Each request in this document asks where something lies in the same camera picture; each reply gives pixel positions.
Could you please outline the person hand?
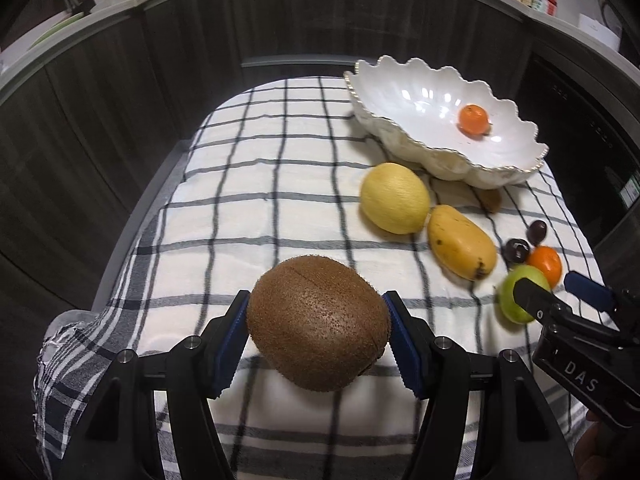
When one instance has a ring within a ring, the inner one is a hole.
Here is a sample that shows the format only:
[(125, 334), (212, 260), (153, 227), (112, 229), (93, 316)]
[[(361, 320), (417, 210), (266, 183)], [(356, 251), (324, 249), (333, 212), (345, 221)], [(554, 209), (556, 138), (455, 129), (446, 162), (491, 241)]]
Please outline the person hand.
[(592, 411), (589, 427), (574, 449), (574, 465), (579, 479), (638, 479), (639, 436), (608, 428)]

